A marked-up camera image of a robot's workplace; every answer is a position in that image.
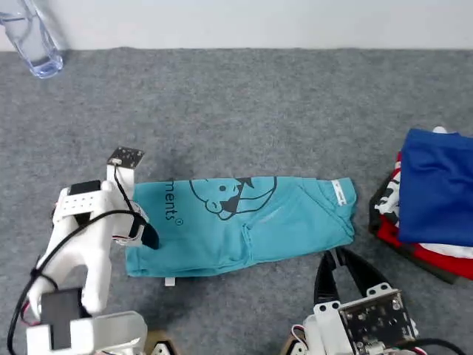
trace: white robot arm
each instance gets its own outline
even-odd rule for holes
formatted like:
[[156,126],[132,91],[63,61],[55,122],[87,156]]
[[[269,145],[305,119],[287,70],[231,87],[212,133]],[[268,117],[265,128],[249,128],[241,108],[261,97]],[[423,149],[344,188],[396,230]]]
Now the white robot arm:
[[[134,169],[142,157],[140,150],[119,147],[108,161],[105,181],[77,183],[61,191],[49,245],[25,288],[40,321],[27,329],[28,354],[142,354],[147,327],[141,315],[99,316],[109,295],[112,239],[122,245],[157,248],[157,234],[147,216],[130,201]],[[81,265],[87,268],[84,288],[58,290],[71,270]],[[12,322],[17,319],[16,312]],[[14,354],[14,326],[10,332],[8,348]]]

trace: plastic bottle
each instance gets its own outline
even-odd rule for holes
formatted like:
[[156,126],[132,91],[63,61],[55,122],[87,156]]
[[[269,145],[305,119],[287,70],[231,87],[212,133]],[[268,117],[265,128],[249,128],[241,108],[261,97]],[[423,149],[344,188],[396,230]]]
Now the plastic bottle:
[[50,78],[62,69],[61,54],[31,0],[0,0],[0,24],[34,76]]

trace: teal t-shirt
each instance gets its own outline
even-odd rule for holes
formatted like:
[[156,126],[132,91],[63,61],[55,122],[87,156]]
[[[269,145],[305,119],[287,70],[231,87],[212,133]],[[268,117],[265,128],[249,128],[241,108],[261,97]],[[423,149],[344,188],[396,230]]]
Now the teal t-shirt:
[[349,178],[246,177],[141,183],[134,200],[160,236],[128,247],[131,276],[212,276],[353,241]]

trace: red wire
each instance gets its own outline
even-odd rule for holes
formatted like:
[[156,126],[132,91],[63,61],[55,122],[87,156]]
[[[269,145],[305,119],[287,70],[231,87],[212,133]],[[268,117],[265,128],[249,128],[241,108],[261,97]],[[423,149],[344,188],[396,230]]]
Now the red wire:
[[25,320],[25,318],[24,318],[24,314],[26,313],[26,311],[28,310],[29,307],[30,307],[30,301],[26,301],[26,302],[24,303],[23,307],[21,307],[20,320],[21,320],[24,324],[26,324],[26,325],[28,325],[28,326],[30,326],[30,327],[33,327],[33,326],[35,326],[35,325],[38,325],[39,322],[33,322],[33,323],[31,323],[31,322],[28,322],[27,320]]

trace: circuit board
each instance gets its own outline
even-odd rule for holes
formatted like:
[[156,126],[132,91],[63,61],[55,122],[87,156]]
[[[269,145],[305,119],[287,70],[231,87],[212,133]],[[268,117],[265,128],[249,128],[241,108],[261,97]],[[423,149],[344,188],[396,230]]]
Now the circuit board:
[[356,355],[367,355],[380,345],[395,347],[415,338],[400,291],[346,305],[339,313]]

